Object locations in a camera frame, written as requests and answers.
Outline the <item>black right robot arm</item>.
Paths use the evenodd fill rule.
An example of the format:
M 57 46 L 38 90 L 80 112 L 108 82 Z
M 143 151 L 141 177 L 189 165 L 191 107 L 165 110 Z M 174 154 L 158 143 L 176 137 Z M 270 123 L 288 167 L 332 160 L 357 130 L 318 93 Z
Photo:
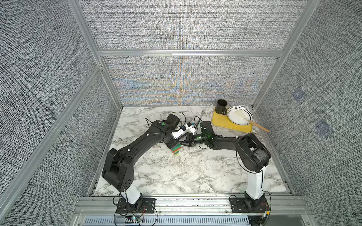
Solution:
M 270 151 L 253 133 L 240 137 L 216 135 L 210 121 L 203 121 L 200 128 L 199 134 L 184 132 L 180 136 L 181 145 L 194 147 L 203 143 L 213 150 L 234 151 L 238 164 L 248 173 L 246 203 L 251 206 L 267 203 L 263 186 L 265 171 L 271 159 Z

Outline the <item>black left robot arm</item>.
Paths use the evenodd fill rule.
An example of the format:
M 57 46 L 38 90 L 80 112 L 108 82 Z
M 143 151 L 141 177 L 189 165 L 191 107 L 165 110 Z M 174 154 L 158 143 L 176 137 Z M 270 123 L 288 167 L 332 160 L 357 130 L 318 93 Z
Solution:
M 178 154 L 181 144 L 174 138 L 180 119 L 169 114 L 166 120 L 152 122 L 148 130 L 131 144 L 119 150 L 111 149 L 106 156 L 102 177 L 113 187 L 127 202 L 136 207 L 142 202 L 142 194 L 133 184 L 135 163 L 155 144 L 164 143 L 173 154 Z

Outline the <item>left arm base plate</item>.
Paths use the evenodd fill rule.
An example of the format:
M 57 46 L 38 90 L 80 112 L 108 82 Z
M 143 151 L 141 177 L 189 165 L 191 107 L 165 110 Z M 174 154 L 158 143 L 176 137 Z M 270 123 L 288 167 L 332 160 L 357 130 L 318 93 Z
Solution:
M 121 215 L 128 213 L 154 213 L 155 204 L 155 198 L 141 198 L 135 204 L 129 204 L 123 197 L 121 197 L 117 204 L 116 213 Z

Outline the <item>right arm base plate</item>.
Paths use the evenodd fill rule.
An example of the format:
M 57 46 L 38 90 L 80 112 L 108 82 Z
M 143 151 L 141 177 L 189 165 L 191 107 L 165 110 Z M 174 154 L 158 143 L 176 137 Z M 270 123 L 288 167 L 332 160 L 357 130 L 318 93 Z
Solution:
M 269 204 L 264 196 L 257 200 L 252 198 L 229 197 L 232 213 L 264 213 L 270 210 Z

